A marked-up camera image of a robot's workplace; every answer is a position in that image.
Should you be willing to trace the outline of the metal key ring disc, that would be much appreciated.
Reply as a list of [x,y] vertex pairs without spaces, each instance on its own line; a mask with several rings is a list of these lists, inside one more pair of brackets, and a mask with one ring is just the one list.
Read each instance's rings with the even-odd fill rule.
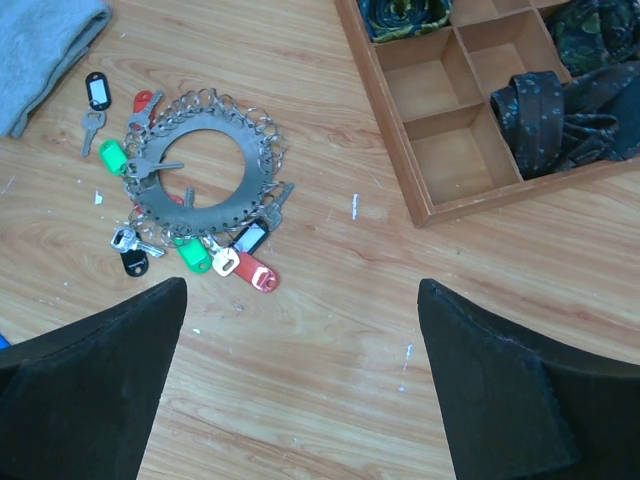
[[294,189],[277,174],[287,148],[276,121],[213,88],[189,91],[159,113],[160,92],[128,120],[123,140],[100,147],[133,202],[114,248],[160,257],[176,251],[193,273],[235,274],[269,293],[275,271],[255,257],[282,221]]

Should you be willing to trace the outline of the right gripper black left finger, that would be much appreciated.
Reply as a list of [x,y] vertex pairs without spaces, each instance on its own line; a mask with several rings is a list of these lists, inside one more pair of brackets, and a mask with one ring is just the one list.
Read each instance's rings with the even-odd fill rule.
[[173,277],[2,349],[2,478],[136,478],[186,309]]

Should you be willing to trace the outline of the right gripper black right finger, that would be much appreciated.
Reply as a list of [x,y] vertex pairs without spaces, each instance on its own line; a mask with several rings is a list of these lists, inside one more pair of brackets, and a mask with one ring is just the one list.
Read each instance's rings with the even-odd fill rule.
[[639,368],[523,327],[433,279],[418,316],[459,479],[635,479]]

